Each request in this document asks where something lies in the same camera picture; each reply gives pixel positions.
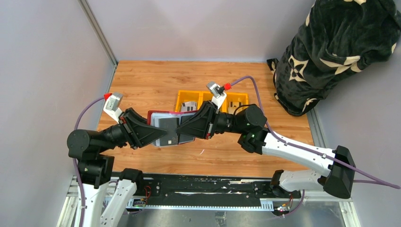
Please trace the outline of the red card holder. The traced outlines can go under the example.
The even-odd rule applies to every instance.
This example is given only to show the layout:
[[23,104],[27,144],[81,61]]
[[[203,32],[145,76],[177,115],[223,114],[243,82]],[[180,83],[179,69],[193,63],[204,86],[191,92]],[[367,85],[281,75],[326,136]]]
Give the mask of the red card holder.
[[148,111],[148,124],[167,131],[167,134],[155,140],[152,144],[155,147],[170,147],[195,141],[195,137],[177,133],[178,126],[194,116],[196,111],[169,112],[169,111]]

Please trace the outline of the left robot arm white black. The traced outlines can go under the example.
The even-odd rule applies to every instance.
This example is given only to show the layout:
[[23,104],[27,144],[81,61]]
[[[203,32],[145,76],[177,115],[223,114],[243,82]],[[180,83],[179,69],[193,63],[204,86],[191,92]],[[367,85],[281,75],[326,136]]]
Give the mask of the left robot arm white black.
[[114,157],[103,152],[129,145],[142,148],[165,136],[167,130],[147,123],[132,108],[113,112],[117,123],[102,131],[75,129],[67,138],[69,157],[76,160],[78,199],[77,227],[115,227],[133,195],[146,189],[143,172],[126,168],[119,176],[114,194],[103,206],[111,181]]

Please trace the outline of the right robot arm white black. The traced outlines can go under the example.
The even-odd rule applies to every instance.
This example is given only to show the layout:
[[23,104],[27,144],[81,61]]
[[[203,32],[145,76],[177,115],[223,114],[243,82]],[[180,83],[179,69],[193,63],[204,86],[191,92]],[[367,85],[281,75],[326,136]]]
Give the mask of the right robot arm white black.
[[249,153],[270,155],[306,166],[303,171],[275,171],[270,191],[275,197],[299,190],[324,191],[349,199],[355,176],[355,162],[350,150],[320,148],[286,138],[265,126],[267,118],[255,104],[240,112],[224,113],[211,101],[203,102],[194,116],[177,127],[178,134],[210,139],[225,132],[240,134],[238,144]]

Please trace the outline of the black VIP credit card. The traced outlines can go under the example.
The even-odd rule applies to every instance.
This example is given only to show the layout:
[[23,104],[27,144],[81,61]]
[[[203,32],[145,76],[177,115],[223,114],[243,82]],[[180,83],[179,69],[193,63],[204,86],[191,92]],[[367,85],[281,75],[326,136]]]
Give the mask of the black VIP credit card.
[[176,117],[159,119],[159,128],[165,129],[167,131],[167,134],[158,139],[158,141],[156,142],[157,146],[165,147],[175,146],[178,144],[179,136],[176,132],[178,123],[179,119]]

